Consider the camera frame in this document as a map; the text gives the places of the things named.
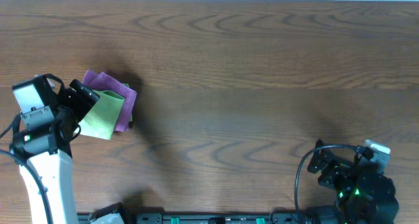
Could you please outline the light green microfibre cloth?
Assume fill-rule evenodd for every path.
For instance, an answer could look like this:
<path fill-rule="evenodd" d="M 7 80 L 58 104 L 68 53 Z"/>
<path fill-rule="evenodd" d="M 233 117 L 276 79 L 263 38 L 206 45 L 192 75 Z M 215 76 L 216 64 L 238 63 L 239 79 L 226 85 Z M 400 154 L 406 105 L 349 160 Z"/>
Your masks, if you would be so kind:
<path fill-rule="evenodd" d="M 125 99 L 111 90 L 94 92 L 100 98 L 79 123 L 81 135 L 110 140 Z"/>

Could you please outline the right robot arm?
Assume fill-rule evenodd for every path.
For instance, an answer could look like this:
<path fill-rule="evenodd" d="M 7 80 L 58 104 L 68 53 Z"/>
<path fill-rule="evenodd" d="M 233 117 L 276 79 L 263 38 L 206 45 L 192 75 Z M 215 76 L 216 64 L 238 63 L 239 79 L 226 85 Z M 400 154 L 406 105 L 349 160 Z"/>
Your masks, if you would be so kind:
<path fill-rule="evenodd" d="M 352 162 L 334 155 L 322 140 L 315 148 L 307 170 L 320 172 L 319 185 L 337 195 L 332 206 L 307 209 L 307 223 L 393 223 L 399 203 L 392 179 L 384 175 L 389 147 L 365 140 L 355 147 Z"/>

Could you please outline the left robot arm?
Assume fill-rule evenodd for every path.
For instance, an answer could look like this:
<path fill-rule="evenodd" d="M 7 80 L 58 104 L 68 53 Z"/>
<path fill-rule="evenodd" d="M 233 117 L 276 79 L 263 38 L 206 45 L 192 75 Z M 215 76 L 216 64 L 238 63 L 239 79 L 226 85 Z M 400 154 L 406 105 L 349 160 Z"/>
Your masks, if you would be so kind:
<path fill-rule="evenodd" d="M 32 222 L 78 223 L 70 143 L 100 97 L 76 79 L 66 87 L 52 74 L 16 84 L 12 93 L 20 113 L 9 151 L 20 167 Z"/>

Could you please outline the folded purple cloth stack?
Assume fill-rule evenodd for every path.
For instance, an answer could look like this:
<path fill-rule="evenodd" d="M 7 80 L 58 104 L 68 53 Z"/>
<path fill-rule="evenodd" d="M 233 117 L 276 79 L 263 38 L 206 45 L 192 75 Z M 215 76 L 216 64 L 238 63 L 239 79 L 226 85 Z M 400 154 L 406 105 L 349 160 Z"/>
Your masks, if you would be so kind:
<path fill-rule="evenodd" d="M 88 70 L 82 83 L 100 98 L 80 122 L 81 134 L 109 140 L 113 132 L 127 131 L 137 92 L 104 72 Z"/>

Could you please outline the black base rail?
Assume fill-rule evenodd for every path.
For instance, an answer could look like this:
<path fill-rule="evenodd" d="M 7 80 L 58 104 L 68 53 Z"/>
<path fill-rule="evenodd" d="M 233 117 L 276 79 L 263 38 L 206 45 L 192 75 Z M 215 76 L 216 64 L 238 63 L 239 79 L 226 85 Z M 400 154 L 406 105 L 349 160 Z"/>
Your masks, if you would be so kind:
<path fill-rule="evenodd" d="M 80 223 L 135 224 L 316 224 L 314 214 L 297 214 L 293 210 L 276 208 L 270 212 L 169 212 L 161 207 L 129 207 L 121 202 L 93 212 L 79 212 Z"/>

